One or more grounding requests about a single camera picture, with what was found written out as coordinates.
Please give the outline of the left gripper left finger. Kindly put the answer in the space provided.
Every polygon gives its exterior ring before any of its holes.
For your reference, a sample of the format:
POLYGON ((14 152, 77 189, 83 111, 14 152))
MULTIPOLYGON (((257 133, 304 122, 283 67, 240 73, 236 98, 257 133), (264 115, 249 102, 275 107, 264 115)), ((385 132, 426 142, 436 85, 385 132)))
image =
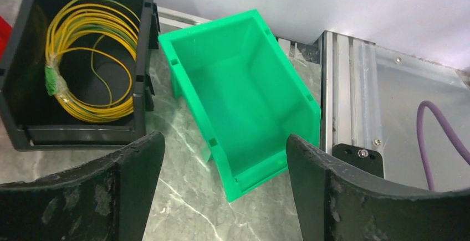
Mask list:
POLYGON ((141 240, 165 154, 158 131, 83 165, 1 185, 2 240, 141 240))

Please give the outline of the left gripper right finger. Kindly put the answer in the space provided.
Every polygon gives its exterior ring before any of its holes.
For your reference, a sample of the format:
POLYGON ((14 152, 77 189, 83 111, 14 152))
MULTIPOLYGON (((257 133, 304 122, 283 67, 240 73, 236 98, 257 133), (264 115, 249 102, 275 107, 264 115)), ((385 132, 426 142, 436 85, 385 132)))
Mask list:
POLYGON ((468 240, 469 190, 371 175, 292 134, 287 163, 304 240, 468 240))

